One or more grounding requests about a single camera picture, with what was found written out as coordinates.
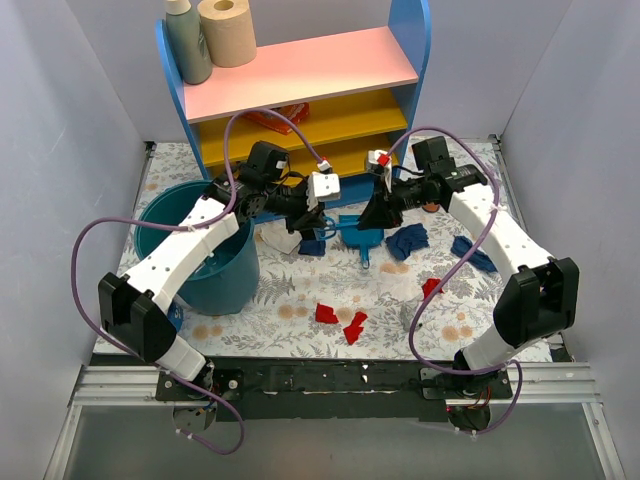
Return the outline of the blue plastic dustpan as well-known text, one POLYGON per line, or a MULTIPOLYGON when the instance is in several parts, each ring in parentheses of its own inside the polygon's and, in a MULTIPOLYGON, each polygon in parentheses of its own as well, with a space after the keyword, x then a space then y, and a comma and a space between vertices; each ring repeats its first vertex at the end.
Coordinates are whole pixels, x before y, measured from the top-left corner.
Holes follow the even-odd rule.
POLYGON ((360 254, 361 266, 368 269, 370 266, 369 252, 378 247, 384 239, 383 229, 359 230, 358 215, 341 214, 336 227, 340 231, 343 243, 352 249, 357 249, 360 254))

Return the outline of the blue hand brush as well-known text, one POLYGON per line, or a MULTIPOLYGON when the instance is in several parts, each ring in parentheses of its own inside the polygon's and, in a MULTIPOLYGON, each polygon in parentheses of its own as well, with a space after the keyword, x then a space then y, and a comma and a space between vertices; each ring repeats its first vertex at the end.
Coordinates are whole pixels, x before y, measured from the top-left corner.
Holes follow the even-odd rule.
POLYGON ((336 221, 333 218, 325 217, 325 226, 322 228, 315 228, 314 235, 318 241, 326 241, 333 238, 339 231, 346 228, 356 227, 358 225, 357 220, 336 221))

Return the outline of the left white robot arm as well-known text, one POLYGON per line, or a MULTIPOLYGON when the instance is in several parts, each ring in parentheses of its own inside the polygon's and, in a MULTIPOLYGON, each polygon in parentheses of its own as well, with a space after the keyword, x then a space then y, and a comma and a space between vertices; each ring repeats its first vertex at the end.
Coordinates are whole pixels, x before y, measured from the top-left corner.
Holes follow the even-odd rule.
POLYGON ((149 255, 123 275, 108 273, 99 282, 102 330, 144 362, 178 377, 178 387, 190 399, 211 392, 213 369, 168 318, 183 284, 262 212, 285 217, 291 232, 312 234, 326 225, 325 202, 340 194, 339 178, 326 158, 319 157, 315 170, 294 187, 282 182, 288 162, 285 149, 255 143, 245 162, 227 165, 207 185, 149 255))

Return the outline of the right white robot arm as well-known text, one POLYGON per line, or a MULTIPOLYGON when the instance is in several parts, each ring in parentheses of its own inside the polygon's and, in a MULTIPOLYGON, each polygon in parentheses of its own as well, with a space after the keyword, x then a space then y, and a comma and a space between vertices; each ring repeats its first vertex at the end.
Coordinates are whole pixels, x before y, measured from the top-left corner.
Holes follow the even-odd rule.
POLYGON ((496 267, 504 289, 493 310, 493 324, 459 350, 446 371, 453 376, 454 389, 471 398, 486 389, 489 373, 538 340, 574 324, 579 268, 572 259, 558 259, 536 244, 501 208, 500 187, 490 169, 479 158, 457 165, 447 137, 441 134, 412 145, 419 171, 407 180, 393 176, 390 153, 368 153, 365 165, 374 177, 374 189, 358 227, 397 227, 404 212, 437 204, 475 237, 470 249, 483 250, 496 267))

